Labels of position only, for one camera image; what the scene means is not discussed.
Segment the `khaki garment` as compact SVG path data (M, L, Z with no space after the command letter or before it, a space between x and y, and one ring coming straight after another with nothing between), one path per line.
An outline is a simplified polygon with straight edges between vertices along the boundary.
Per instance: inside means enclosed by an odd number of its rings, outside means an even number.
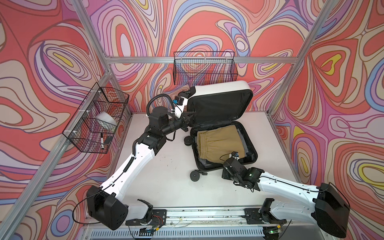
M199 158L212 163L222 164L232 152L239 158L246 156L245 147L235 125L197 133L197 150Z

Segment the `black and white suitcase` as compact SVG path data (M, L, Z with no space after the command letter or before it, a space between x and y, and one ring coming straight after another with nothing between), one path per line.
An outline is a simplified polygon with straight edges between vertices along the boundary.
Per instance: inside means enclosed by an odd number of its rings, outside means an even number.
M217 128L235 125L247 144L248 154L239 159L243 165L253 164L258 159L258 153L249 138L245 127L237 120L244 114L253 97L253 91L245 81L194 86L187 91L179 93L184 97L184 104L188 112L194 112L194 118L189 123L190 135L185 138L192 146L198 170L210 172L220 170L205 170L197 163L196 137L199 131L214 130Z

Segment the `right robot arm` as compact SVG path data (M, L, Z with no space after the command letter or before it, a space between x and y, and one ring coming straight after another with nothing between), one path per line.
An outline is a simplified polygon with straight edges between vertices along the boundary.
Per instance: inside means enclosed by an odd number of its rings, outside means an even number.
M332 184L306 185L279 178L259 168L247 169L234 154L227 155L223 166L225 177L235 186L290 200L284 203L273 198L265 199L257 214L262 222L282 224L294 220L317 225L336 238L347 236L351 207Z

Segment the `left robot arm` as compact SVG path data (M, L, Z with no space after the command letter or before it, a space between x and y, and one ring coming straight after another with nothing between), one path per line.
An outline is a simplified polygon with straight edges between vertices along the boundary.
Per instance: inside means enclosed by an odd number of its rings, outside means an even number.
M86 194L90 217L108 227L118 229L130 220L148 223L153 217L153 205L142 199L125 199L125 194L143 167L152 160L167 142L167 135L178 129L188 130L190 116L184 107L176 106L169 120L165 107L156 107L148 114L150 123L145 132L134 141L133 152L118 170L99 187L92 186Z

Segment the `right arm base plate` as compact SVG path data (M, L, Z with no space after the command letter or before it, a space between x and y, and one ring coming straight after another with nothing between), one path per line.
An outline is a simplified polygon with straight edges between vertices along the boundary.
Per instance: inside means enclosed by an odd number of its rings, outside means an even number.
M287 220L278 220L270 212L260 208L246 208L244 209L244 215L241 217L245 219L249 225L284 225L287 223Z

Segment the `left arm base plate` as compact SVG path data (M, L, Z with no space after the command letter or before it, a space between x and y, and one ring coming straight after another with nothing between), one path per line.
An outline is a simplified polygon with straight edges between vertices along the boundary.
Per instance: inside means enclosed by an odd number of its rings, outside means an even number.
M125 222L126 226L163 226L166 224L167 210L154 209L149 214L145 215L143 219L128 220Z

